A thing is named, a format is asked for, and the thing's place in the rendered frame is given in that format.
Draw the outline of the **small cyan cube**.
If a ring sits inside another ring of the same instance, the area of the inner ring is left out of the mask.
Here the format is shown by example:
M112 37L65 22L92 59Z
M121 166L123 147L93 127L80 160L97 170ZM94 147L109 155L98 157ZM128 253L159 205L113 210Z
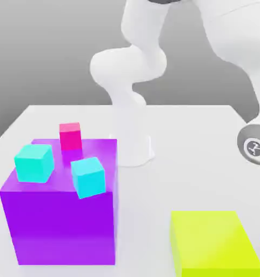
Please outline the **small cyan cube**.
M105 170L97 157L71 162L71 173L79 199L106 192Z

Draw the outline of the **small pink-red cube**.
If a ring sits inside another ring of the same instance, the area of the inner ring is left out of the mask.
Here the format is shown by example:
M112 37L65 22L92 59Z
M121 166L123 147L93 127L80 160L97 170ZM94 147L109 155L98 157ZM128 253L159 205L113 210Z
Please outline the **small pink-red cube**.
M62 150L79 150L82 148L81 128L79 122L61 123L59 139Z

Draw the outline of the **small turquoise cube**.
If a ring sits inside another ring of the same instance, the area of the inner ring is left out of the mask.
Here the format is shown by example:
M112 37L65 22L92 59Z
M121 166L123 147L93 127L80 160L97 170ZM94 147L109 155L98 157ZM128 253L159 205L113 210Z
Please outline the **small turquoise cube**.
M14 161L19 182L46 183L55 168L49 144L27 144Z

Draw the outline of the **large purple box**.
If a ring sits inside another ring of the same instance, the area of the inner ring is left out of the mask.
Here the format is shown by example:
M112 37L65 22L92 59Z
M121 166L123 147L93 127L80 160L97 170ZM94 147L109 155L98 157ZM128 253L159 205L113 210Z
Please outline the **large purple box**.
M12 172L0 189L20 265L114 265L118 222L118 167L115 139L84 139L81 150L61 151L49 144L55 169L47 183L20 183ZM106 192L80 199L72 161L97 157L105 170Z

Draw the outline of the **large yellow-green box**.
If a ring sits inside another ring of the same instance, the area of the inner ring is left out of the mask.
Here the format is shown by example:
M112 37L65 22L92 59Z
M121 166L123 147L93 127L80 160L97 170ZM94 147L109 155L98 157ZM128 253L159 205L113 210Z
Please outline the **large yellow-green box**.
M173 211L176 277L260 277L260 260L234 211Z

